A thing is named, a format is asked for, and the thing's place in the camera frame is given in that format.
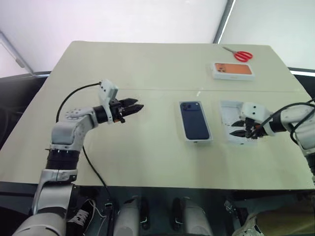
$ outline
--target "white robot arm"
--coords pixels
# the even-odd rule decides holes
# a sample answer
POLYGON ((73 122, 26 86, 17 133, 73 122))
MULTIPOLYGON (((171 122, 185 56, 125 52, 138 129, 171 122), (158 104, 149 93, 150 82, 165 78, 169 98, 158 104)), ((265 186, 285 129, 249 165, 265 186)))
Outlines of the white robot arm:
POLYGON ((86 133, 100 123, 124 123, 125 116, 143 108, 135 104, 136 99, 118 101, 115 98, 118 88, 109 80, 99 86, 101 106, 69 111, 64 120, 54 125, 46 168, 42 170, 32 204, 33 215, 14 236, 64 236, 68 205, 74 192, 72 182, 77 178, 76 167, 86 133))
POLYGON ((245 127, 231 135, 257 139, 275 136, 277 132, 290 132, 291 139, 300 147, 315 176, 315 105, 295 103, 287 105, 275 113, 256 103, 243 103, 239 121, 232 126, 245 127))

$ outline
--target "scissor handle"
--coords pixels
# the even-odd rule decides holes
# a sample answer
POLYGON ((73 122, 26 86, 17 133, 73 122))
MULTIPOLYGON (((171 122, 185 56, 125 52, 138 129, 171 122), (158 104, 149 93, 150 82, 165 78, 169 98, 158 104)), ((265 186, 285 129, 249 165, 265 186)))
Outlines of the scissor handle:
POLYGON ((249 52, 239 51, 234 53, 234 57, 241 62, 247 62, 249 59, 252 59, 252 54, 249 52))

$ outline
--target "table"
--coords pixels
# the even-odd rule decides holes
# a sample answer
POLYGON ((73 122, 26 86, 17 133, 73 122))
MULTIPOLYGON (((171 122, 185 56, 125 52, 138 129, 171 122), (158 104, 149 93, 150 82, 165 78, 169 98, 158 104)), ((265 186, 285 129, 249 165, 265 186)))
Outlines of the table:
MULTIPOLYGON (((279 66, 282 65, 279 68, 281 73, 277 72, 279 81, 269 85, 267 83, 269 79, 261 82, 260 75, 257 75, 255 82, 251 84, 246 81, 237 82, 239 84, 235 84, 234 88, 229 83, 231 81, 224 81, 223 87, 221 81, 213 81, 211 78, 202 82, 199 77, 195 77, 193 81, 185 77, 186 83, 178 83, 179 88, 176 88, 176 83, 171 81, 170 77, 169 84, 166 85, 162 81, 166 83, 167 79, 160 78, 160 74, 153 72, 150 85, 148 79, 137 77, 136 72, 143 75, 138 63, 144 61, 143 57, 147 61, 154 60, 156 57, 148 55, 153 51, 162 53, 163 46, 166 47, 165 57, 173 55, 171 49, 173 47, 177 49, 178 45, 121 44, 122 48, 119 45, 85 42, 74 42, 70 45, 3 146, 0 152, 1 181, 37 183, 41 169, 45 166, 47 157, 45 148, 49 146, 55 113, 63 98, 79 86, 108 78, 121 88, 117 96, 119 99, 132 97, 145 105, 139 113, 126 117, 125 124, 103 124, 90 131, 86 137, 85 146, 89 157, 108 185, 221 189, 314 188, 308 164, 299 147, 290 140, 289 133, 265 137, 254 146, 230 144, 223 133, 219 112, 221 100, 257 102, 274 111, 288 103, 309 99, 302 86, 287 73, 283 64, 279 63, 279 66), (103 68, 102 72, 100 68, 95 70, 97 66, 88 58, 85 66, 77 62, 81 61, 78 56, 80 52, 83 56, 90 50, 95 54, 102 54, 104 61, 109 61, 110 58, 118 61, 118 56, 114 55, 113 51, 105 50, 112 46, 120 48, 122 61, 124 61, 122 49, 126 54, 131 52, 136 54, 133 56, 135 61, 132 65, 138 70, 134 67, 132 69, 133 74, 130 75, 132 83, 121 76, 113 79, 116 78, 113 69, 103 68), (214 137, 209 145, 184 141, 178 102, 190 100, 198 100, 203 104, 214 137)), ((180 45, 180 48, 184 49, 185 46, 191 52, 194 52, 195 46, 199 53, 203 47, 210 52, 213 51, 211 54, 213 57, 218 49, 218 45, 208 44, 180 45)), ((267 46, 242 45, 242 50, 249 51, 247 47, 251 48, 254 55, 258 55, 258 52, 265 53, 269 49, 267 46)), ((265 56, 270 60, 281 61, 271 49, 269 55, 266 53, 265 56)), ((260 68, 260 64, 261 61, 251 62, 253 68, 260 68)), ((117 75, 131 73, 124 63, 122 65, 121 70, 116 70, 117 75)), ((168 67, 168 73, 173 75, 179 69, 178 66, 168 67)), ((198 73, 197 68, 193 67, 192 70, 198 73)), ((62 113, 74 107, 96 105, 97 87, 89 88, 70 98, 62 113)), ((101 185, 82 155, 78 170, 76 184, 101 185)))

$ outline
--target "scissors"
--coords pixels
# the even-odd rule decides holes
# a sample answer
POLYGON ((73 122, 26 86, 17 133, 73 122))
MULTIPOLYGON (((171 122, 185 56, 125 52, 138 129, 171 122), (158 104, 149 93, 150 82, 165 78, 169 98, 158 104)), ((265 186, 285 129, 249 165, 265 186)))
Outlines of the scissors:
POLYGON ((234 57, 241 62, 247 62, 249 59, 252 59, 252 54, 249 52, 244 52, 244 51, 236 52, 236 51, 229 49, 229 48, 226 48, 226 47, 223 47, 223 48, 232 52, 234 54, 234 57))

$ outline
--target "blue smartphone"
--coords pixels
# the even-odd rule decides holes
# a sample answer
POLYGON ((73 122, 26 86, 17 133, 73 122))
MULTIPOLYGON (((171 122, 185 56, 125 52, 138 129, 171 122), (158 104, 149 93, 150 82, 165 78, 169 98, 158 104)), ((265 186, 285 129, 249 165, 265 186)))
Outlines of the blue smartphone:
POLYGON ((180 107, 187 139, 209 139, 210 134, 200 102, 181 102, 180 107))

